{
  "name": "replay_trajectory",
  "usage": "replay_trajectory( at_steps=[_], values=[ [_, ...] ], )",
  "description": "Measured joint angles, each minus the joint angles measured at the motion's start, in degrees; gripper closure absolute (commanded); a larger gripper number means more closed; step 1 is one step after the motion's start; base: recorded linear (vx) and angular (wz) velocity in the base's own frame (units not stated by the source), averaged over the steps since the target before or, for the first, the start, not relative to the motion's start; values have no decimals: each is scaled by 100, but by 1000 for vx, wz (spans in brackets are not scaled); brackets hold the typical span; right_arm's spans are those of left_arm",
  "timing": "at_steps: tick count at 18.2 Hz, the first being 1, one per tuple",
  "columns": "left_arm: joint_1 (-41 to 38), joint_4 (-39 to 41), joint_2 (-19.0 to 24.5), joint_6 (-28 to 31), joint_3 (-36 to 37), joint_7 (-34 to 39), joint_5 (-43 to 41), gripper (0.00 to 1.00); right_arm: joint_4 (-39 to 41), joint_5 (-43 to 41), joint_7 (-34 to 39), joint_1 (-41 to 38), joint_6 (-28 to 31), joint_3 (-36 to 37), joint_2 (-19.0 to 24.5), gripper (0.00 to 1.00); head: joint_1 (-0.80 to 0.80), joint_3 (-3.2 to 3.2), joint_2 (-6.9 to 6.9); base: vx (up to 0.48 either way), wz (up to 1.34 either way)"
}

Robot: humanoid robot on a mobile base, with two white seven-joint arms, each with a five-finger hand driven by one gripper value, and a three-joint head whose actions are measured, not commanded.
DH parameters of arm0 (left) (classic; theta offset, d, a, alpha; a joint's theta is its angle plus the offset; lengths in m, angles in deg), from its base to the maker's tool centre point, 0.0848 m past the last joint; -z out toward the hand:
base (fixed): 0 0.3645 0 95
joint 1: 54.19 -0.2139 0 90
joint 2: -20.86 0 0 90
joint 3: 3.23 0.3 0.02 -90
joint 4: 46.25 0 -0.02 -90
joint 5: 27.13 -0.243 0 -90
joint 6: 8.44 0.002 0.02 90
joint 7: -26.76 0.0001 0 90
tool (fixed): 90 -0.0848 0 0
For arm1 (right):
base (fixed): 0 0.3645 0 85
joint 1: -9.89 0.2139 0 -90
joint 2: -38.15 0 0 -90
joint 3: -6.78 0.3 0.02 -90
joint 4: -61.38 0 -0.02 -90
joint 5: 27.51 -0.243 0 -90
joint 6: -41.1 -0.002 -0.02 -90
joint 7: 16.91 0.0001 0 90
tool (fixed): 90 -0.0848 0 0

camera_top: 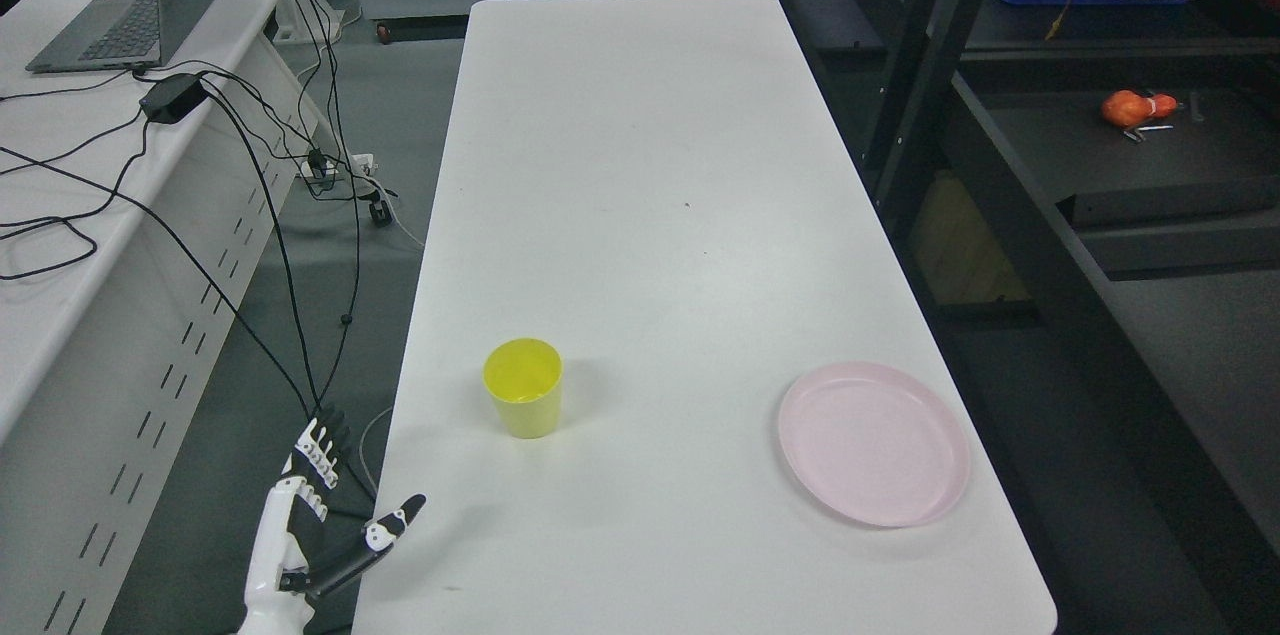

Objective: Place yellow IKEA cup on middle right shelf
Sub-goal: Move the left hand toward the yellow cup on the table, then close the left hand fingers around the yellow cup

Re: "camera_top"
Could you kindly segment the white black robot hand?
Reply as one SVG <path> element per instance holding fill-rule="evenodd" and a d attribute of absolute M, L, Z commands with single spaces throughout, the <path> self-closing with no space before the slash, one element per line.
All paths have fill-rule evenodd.
<path fill-rule="evenodd" d="M 370 518 L 343 547 L 325 551 L 326 498 L 349 454 L 344 414 L 324 406 L 310 419 L 266 494 L 244 580 L 239 634 L 301 634 L 316 604 L 384 559 L 426 503 L 421 493 Z"/>

